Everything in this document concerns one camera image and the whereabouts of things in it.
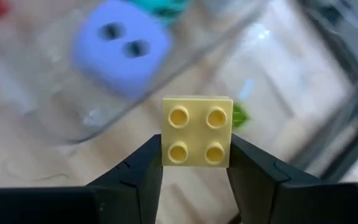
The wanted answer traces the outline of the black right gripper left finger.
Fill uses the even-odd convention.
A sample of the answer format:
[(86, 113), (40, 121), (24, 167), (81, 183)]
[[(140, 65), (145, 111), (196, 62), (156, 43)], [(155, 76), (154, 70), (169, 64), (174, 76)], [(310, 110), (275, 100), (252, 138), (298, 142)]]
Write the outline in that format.
[(160, 135), (80, 187), (0, 188), (0, 223), (155, 223)]

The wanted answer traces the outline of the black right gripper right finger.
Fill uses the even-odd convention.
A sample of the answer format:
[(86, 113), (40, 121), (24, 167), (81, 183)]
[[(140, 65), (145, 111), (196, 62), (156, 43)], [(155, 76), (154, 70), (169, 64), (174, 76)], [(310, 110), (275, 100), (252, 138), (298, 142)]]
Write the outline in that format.
[(243, 223), (358, 224), (358, 182), (321, 180), (236, 135), (227, 176)]

